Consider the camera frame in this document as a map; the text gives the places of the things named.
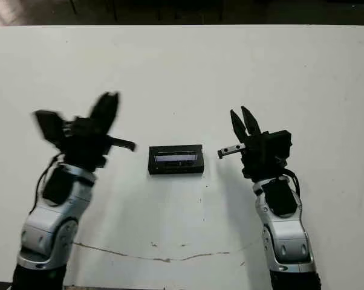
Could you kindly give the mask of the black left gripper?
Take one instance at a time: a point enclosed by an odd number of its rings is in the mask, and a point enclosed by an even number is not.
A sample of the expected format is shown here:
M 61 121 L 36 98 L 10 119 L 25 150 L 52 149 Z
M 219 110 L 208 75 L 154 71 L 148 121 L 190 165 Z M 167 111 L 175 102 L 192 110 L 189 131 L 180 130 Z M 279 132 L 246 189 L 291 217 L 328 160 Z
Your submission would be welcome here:
M 135 151 L 137 145 L 128 140 L 114 138 L 108 132 L 119 108 L 119 92 L 104 92 L 93 106 L 89 118 L 76 117 L 64 122 L 63 140 L 59 150 L 66 164 L 89 172 L 106 165 L 110 148 L 122 147 Z

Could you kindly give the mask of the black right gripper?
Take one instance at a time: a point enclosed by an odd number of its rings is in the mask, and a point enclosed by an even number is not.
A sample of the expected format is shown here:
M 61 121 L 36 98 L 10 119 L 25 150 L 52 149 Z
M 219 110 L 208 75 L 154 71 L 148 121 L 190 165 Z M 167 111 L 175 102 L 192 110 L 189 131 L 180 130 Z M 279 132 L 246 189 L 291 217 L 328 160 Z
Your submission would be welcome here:
M 291 133 L 261 133 L 252 113 L 245 106 L 241 110 L 244 123 L 233 109 L 230 110 L 233 131 L 240 143 L 220 149 L 218 157 L 221 159 L 226 155 L 240 153 L 244 166 L 242 174 L 254 182 L 282 175 L 290 156 Z

